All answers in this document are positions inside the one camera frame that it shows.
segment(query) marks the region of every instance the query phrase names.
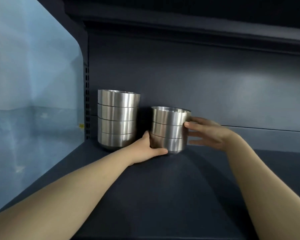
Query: person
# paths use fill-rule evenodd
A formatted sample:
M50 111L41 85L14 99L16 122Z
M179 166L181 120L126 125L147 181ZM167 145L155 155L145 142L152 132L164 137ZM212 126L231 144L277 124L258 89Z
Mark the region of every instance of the person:
M236 133L216 122L185 122L190 144L225 151L261 240L300 240L300 197ZM132 164L164 155L150 148L149 133L133 144L82 167L0 213L0 240L70 239L119 175Z

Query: stack of metal bowls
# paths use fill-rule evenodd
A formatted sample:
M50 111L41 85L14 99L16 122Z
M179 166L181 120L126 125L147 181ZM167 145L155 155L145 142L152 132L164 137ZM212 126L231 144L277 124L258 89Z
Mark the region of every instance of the stack of metal bowls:
M136 119L140 94L98 90L98 142L108 150L132 144L136 138Z
M150 146L166 148L169 154L177 154L185 149L188 129L183 123L189 121L191 111L171 107L152 107L152 129Z

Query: forearm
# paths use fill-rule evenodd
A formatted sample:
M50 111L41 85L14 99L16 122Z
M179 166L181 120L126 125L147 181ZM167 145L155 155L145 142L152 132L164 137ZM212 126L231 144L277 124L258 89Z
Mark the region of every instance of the forearm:
M130 164L125 149L80 168L0 213L0 240L68 240Z
M300 198L238 135L226 153L259 238L300 239Z

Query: metal bowl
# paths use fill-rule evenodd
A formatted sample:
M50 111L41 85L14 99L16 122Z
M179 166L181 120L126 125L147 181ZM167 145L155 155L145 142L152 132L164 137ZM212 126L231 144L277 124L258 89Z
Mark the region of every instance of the metal bowl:
M132 144L135 141L136 134L108 134L98 131L98 142L108 150L117 150Z
M129 121L136 120L138 108L111 107L98 104L98 117L104 120Z
M113 121L98 117L98 131L108 134L131 134L136 132L136 121Z
M183 125L189 121L191 111L181 108L152 107L152 121L163 125Z
M98 104L114 107L138 107L140 94L117 90L98 90Z
M150 133L151 148L166 148L171 154L172 152L182 151L187 146L188 138L172 139L155 136Z
M188 132L188 128L183 125L166 125L152 122L151 133L155 136L179 139L188 137Z

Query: silver bowl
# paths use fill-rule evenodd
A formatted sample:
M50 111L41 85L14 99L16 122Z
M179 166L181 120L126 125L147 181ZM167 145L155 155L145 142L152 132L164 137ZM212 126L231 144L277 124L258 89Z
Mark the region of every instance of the silver bowl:
M188 132L188 128L183 125L166 125L152 122L151 133L155 136L179 139L188 137Z
M98 90L98 104L114 107L138 107L140 94L117 90Z
M137 118L137 107L111 107L98 104L98 117L104 120L130 121Z
M156 136L150 133L150 147L165 148L170 154L184 150L187 146L187 142L188 138L172 139Z
M151 107L153 111L152 121L163 125L183 125L189 121L191 111L171 107Z
M113 121L98 117L98 131L108 134L131 134L136 132L136 120Z
M132 144L136 139L136 133L131 134L108 134L98 131L98 142L108 150L117 150Z

